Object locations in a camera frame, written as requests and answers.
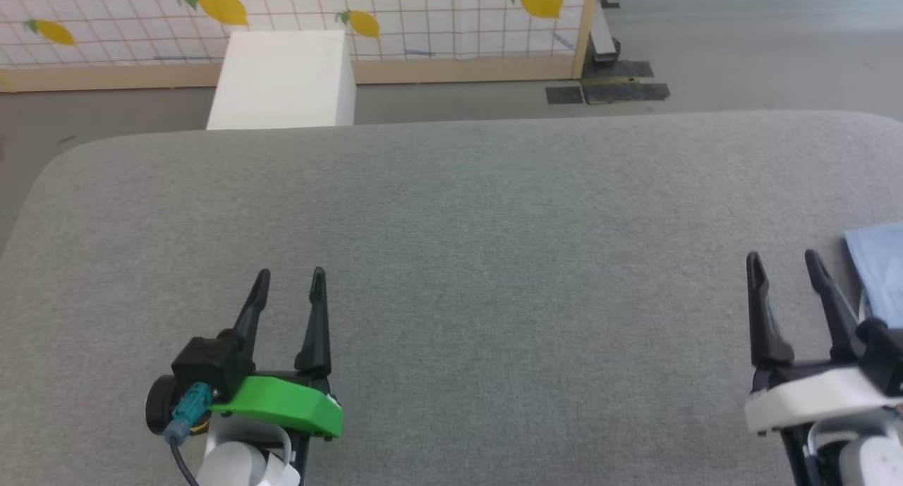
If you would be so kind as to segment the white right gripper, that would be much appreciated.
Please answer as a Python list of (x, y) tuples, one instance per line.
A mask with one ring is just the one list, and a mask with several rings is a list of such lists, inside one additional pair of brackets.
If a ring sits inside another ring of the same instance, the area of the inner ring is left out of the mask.
[[(804, 252), (813, 290), (821, 298), (831, 337), (831, 361), (854, 363), (864, 351), (854, 310), (816, 250)], [(749, 432), (761, 434), (833, 420), (901, 404), (901, 389), (879, 387), (860, 366), (827, 361), (794, 363), (770, 306), (770, 280), (757, 251), (746, 258), (751, 393), (743, 415)]]

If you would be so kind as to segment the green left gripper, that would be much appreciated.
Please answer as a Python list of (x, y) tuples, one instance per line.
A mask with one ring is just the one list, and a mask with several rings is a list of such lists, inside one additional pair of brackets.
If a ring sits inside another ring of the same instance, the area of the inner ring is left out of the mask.
[[(252, 360), (267, 307), (271, 272), (261, 269), (233, 332)], [(322, 267), (313, 272), (310, 315), (294, 367), (301, 376), (332, 373), (328, 291)], [(213, 403), (209, 424), (210, 485), (303, 485), (313, 439), (342, 435), (344, 413), (326, 379), (311, 387), (272, 376), (248, 377), (228, 403)]]

